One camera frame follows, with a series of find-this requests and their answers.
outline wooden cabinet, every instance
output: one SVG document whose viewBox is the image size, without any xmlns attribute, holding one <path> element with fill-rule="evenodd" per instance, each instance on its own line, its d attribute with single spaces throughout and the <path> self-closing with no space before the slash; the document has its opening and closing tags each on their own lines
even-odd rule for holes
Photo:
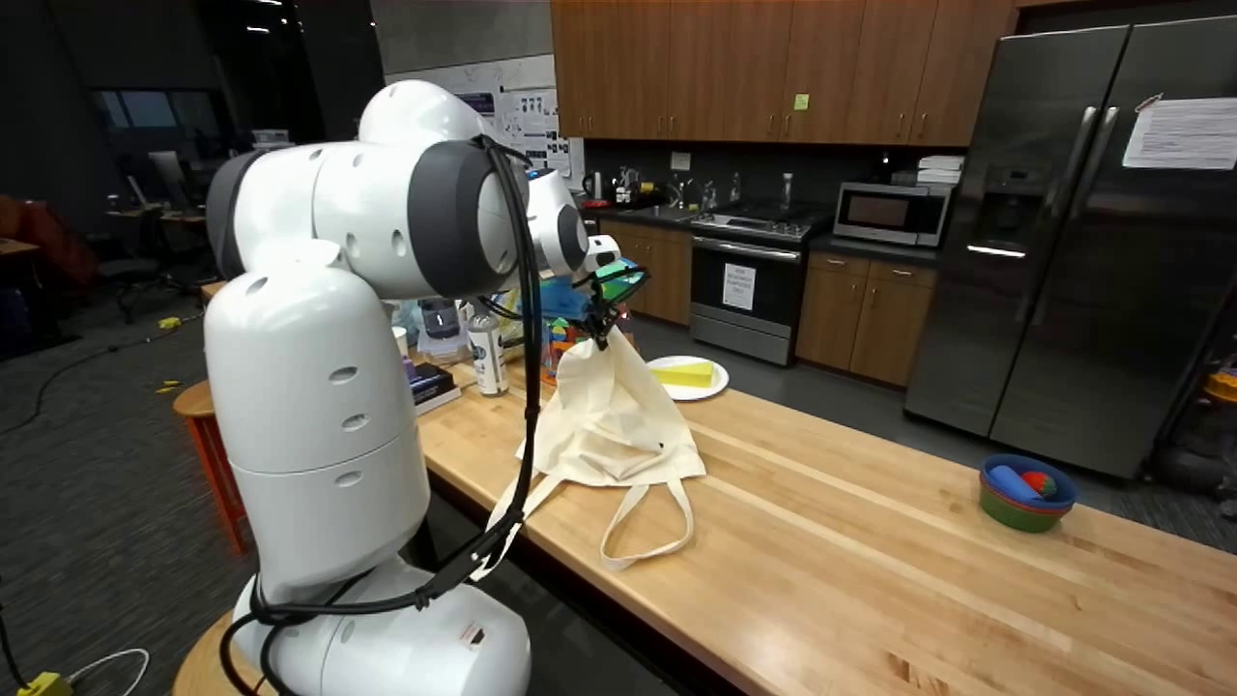
<svg viewBox="0 0 1237 696">
<path fill-rule="evenodd" d="M 798 357 L 905 387 L 930 288 L 930 268 L 816 252 Z"/>
<path fill-rule="evenodd" d="M 1012 0 L 554 0 L 589 137 L 965 146 Z"/>
<path fill-rule="evenodd" d="M 626 302 L 631 313 L 687 324 L 692 313 L 692 235 L 657 222 L 608 221 L 624 253 L 649 269 L 649 280 Z"/>
</svg>

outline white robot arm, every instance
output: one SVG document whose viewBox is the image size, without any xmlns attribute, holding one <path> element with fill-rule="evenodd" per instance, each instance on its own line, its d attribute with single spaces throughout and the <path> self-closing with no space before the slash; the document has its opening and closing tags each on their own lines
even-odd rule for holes
<svg viewBox="0 0 1237 696">
<path fill-rule="evenodd" d="M 499 563 L 519 519 L 439 572 L 398 558 L 428 479 L 381 302 L 472 296 L 531 264 L 589 260 L 559 179 L 536 179 L 522 207 L 487 135 L 451 91 L 402 81 L 354 144 L 237 157 L 211 181 L 215 264 L 245 274 L 206 313 L 206 357 L 260 546 L 229 641 L 283 690 L 527 688 L 522 619 L 460 582 Z M 536 284 L 527 296 L 536 341 Z"/>
</svg>

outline backsplash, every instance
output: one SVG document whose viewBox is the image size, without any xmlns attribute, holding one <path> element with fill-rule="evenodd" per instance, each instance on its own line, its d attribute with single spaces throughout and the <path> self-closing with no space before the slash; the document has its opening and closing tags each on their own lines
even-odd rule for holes
<svg viewBox="0 0 1237 696">
<path fill-rule="evenodd" d="M 692 153 L 692 170 L 667 170 L 671 153 Z M 785 175 L 792 175 L 798 207 L 830 207 L 839 181 L 884 181 L 892 170 L 911 170 L 921 153 L 907 146 L 781 146 L 781 144 L 609 144 L 589 137 L 585 163 L 589 179 L 599 170 L 603 181 L 624 170 L 657 181 L 664 199 L 675 198 L 686 181 L 686 204 L 709 207 L 709 185 L 714 199 L 728 204 L 740 175 L 740 194 L 745 204 L 772 204 L 785 198 Z"/>
</svg>

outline upper cabinet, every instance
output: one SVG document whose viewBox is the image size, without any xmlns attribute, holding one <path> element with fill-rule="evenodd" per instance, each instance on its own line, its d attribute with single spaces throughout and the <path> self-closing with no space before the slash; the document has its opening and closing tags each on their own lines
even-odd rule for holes
<svg viewBox="0 0 1237 696">
<path fill-rule="evenodd" d="M 1012 0 L 554 0 L 585 137 L 965 146 Z"/>
</svg>

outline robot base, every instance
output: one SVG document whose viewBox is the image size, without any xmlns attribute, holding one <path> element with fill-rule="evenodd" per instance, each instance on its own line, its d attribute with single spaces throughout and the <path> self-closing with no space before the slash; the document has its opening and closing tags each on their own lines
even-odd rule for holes
<svg viewBox="0 0 1237 696">
<path fill-rule="evenodd" d="M 366 604 L 412 591 L 428 572 L 392 559 L 348 586 L 338 604 Z M 250 582 L 241 591 L 237 619 L 250 605 Z M 237 647 L 262 666 L 269 625 L 249 622 Z M 407 696 L 407 690 L 474 690 L 501 696 L 531 683 L 527 622 L 472 582 L 451 586 L 427 609 L 321 614 L 286 625 L 269 647 L 283 683 L 303 696 Z"/>
</svg>

